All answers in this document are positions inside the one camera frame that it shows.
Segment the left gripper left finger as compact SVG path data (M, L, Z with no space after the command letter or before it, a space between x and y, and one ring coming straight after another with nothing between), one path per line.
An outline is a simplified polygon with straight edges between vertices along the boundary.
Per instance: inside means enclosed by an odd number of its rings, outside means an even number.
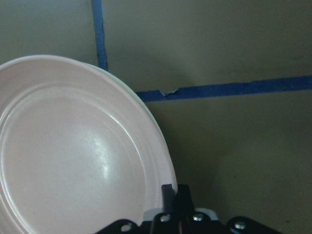
M162 185L162 212L154 215L151 221L143 221L141 225L120 219L102 230L99 234L178 234L180 232L176 209L176 193L171 184Z

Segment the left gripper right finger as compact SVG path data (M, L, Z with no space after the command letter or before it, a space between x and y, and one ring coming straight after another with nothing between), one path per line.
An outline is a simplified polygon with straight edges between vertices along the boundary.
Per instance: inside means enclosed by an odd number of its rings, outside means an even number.
M178 185L178 207L184 234L278 234L279 231L250 218L237 216L223 224L203 211L196 210L189 186Z

